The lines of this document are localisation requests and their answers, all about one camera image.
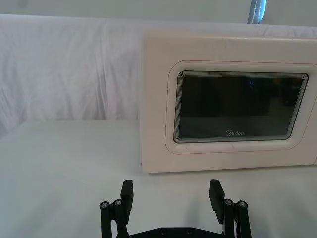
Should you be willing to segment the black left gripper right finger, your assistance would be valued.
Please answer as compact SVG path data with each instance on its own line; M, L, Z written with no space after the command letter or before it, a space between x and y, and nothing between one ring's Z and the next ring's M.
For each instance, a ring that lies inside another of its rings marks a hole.
M209 199L219 224L222 238L251 238L248 203L243 200L233 202L225 198L220 181L212 179L209 185Z

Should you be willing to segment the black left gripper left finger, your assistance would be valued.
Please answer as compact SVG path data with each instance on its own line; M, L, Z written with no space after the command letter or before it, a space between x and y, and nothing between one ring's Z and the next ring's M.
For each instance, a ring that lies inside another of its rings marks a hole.
M120 198L113 203L104 201L100 204L101 213L101 237L111 238L111 222L115 221L117 226L117 237L128 238L127 224L133 204L133 181L125 180L122 185Z

